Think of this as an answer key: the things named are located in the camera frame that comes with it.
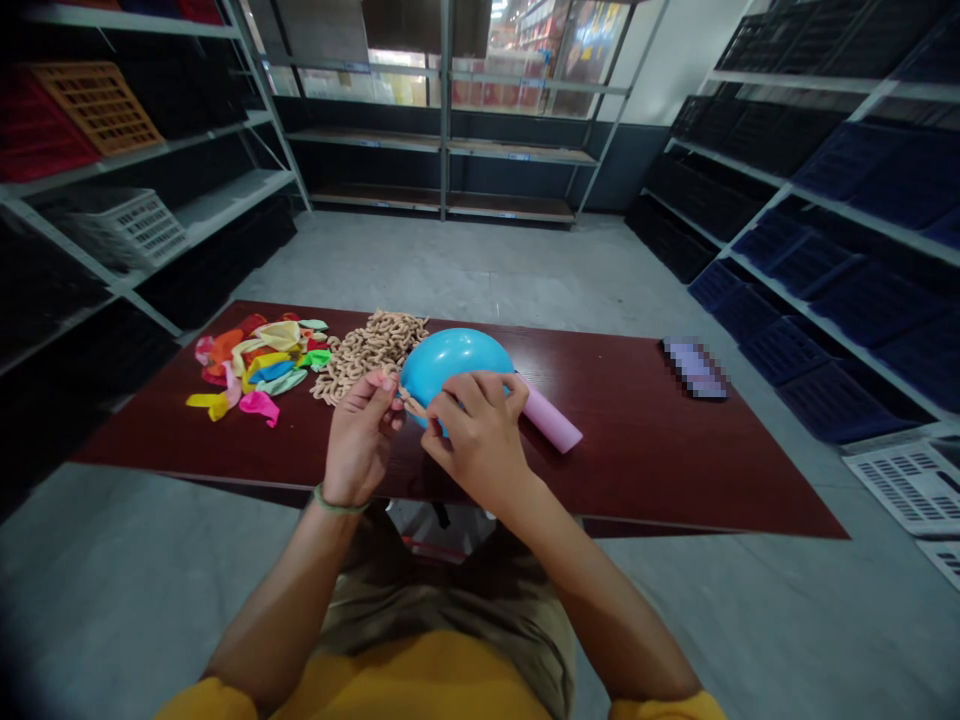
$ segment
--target bracelet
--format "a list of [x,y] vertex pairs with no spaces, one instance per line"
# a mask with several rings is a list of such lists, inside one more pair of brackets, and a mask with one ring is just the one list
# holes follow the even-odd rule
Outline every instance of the bracelet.
[[326,500],[323,499],[323,483],[320,483],[313,489],[313,497],[316,498],[317,503],[327,512],[332,512],[334,515],[359,515],[368,507],[370,507],[370,502],[366,502],[359,507],[345,507],[343,505],[331,505]]

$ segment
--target wooden table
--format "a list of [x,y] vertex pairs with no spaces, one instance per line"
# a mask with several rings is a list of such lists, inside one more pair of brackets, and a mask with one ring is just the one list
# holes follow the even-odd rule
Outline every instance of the wooden table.
[[[203,332],[218,335],[247,315],[293,311],[320,318],[343,337],[367,313],[238,301]],[[583,431],[560,455],[525,419],[530,466],[573,514],[644,523],[637,534],[678,528],[846,538],[813,488],[734,391],[723,403],[686,397],[656,339],[431,320],[428,329],[482,330],[518,371]],[[217,423],[186,407],[200,379],[185,348],[104,425],[74,458],[218,484],[306,490],[322,479],[332,408],[314,400],[312,381],[279,396],[280,422],[230,411]],[[398,436],[384,496],[469,502],[420,447],[420,427]]]

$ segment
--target white wall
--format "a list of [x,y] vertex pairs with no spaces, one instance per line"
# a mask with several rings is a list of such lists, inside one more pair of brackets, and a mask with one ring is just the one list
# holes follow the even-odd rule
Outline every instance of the white wall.
[[[621,122],[672,124],[684,99],[697,91],[717,64],[748,2],[670,0]],[[637,6],[611,85],[629,85],[663,3],[648,0]],[[622,103],[622,97],[604,98],[599,119],[613,122]]]

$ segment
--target white crate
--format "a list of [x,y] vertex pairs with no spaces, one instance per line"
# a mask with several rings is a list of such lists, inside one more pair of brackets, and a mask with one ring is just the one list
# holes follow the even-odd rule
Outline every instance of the white crate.
[[877,500],[912,535],[960,533],[957,445],[936,440],[843,458]]
[[947,582],[960,590],[960,542],[918,540],[917,547],[930,559],[934,567],[943,573]]
[[153,190],[69,188],[65,213],[80,244],[108,265],[152,270],[187,243],[187,233]]

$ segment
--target right hand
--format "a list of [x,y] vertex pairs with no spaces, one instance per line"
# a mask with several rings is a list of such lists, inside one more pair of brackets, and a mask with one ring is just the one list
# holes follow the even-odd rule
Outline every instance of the right hand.
[[[447,380],[427,408],[423,449],[477,504],[495,515],[509,503],[518,482],[535,477],[517,427],[529,395],[530,388],[515,373],[465,373]],[[441,422],[449,439],[443,436]]]

